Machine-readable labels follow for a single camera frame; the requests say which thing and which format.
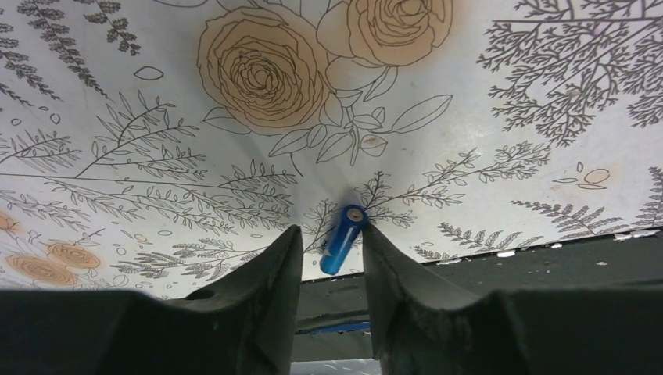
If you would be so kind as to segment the blue battery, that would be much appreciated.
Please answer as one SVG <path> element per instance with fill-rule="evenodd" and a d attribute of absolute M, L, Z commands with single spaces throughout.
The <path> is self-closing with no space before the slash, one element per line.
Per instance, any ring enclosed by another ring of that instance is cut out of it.
<path fill-rule="evenodd" d="M 336 275 L 341 270 L 354 241 L 368 222 L 368 214 L 363 207 L 346 205 L 342 209 L 320 261 L 323 273 Z"/>

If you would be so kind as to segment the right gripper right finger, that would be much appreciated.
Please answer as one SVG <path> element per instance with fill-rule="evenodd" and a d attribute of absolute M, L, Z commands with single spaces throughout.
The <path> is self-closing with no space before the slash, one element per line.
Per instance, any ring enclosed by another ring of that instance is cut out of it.
<path fill-rule="evenodd" d="M 477 295 L 363 231 L 373 356 L 385 374 L 659 374 L 662 289 Z"/>

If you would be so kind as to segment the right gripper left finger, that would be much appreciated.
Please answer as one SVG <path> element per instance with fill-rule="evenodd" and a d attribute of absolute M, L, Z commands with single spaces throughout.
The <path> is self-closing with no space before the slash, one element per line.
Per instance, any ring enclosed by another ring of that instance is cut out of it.
<path fill-rule="evenodd" d="M 181 299 L 129 290 L 1 293 L 4 374 L 287 374 L 303 270 L 290 226 Z"/>

